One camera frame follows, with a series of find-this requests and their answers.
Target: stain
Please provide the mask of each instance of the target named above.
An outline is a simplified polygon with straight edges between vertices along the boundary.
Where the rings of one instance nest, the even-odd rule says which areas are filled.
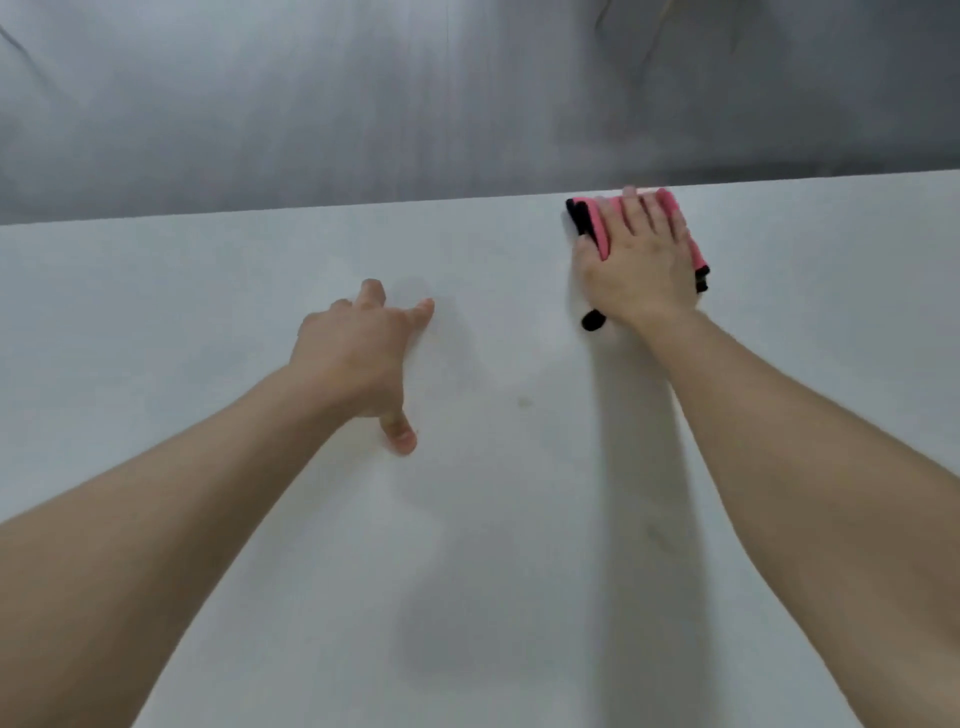
[[[654,524],[647,523],[647,527],[644,530],[647,535],[647,541],[659,548],[663,553],[676,555],[677,549],[674,548],[666,535]]]

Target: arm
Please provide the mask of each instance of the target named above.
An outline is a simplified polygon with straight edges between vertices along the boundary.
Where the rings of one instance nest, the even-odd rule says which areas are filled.
[[[257,525],[347,420],[379,417],[401,454],[403,356],[433,303],[308,316],[290,364],[240,400],[0,525],[5,725],[121,728]]]
[[[864,725],[957,725],[960,480],[698,313],[682,215],[624,197],[608,261],[581,240],[576,267],[667,372],[757,569]]]

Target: white table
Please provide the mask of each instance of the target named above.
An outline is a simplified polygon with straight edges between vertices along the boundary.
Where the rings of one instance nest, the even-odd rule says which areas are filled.
[[[960,468],[960,174],[677,190],[707,311]],[[853,726],[643,349],[579,330],[565,195],[0,229],[0,517],[226,404],[367,276],[438,301],[415,456],[338,433],[148,726]]]

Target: person's left hand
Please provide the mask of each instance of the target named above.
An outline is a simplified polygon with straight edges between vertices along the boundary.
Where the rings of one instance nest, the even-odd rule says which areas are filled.
[[[417,434],[403,414],[403,359],[411,337],[426,328],[434,302],[385,307],[379,280],[368,279],[353,302],[341,299],[300,325],[290,369],[336,390],[350,417],[377,417],[400,454],[413,452]]]

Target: bare forearm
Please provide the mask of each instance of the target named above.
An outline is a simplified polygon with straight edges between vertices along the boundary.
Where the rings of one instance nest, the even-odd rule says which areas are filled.
[[[861,718],[935,725],[950,715],[952,700],[929,695],[925,716],[900,709],[924,704],[903,694],[914,690],[905,680],[921,685],[930,672],[960,688],[957,478],[702,314],[648,341],[744,547]]]
[[[210,591],[341,421],[273,375],[0,526],[0,715],[130,725]]]

